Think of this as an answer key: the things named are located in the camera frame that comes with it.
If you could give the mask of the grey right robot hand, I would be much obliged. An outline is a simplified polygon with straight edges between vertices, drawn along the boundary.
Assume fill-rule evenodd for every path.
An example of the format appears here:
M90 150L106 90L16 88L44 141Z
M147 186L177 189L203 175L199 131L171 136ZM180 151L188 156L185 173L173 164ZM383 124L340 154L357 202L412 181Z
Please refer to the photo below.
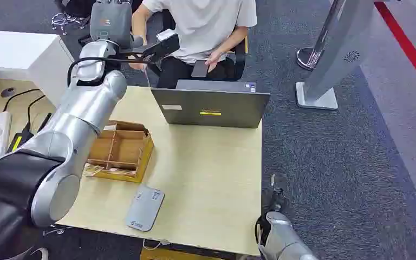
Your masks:
M261 209L262 215L278 212L286 215L290 209L290 197L282 187L284 178L273 173L265 189L265 197Z

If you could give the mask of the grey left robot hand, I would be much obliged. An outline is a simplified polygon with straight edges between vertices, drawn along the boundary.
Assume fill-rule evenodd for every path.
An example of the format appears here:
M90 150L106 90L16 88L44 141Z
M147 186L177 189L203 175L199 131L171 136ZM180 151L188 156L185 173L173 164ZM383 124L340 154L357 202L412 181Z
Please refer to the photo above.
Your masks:
M90 36L92 40L109 40L121 49L130 49L132 7L130 1L96 1L92 6Z

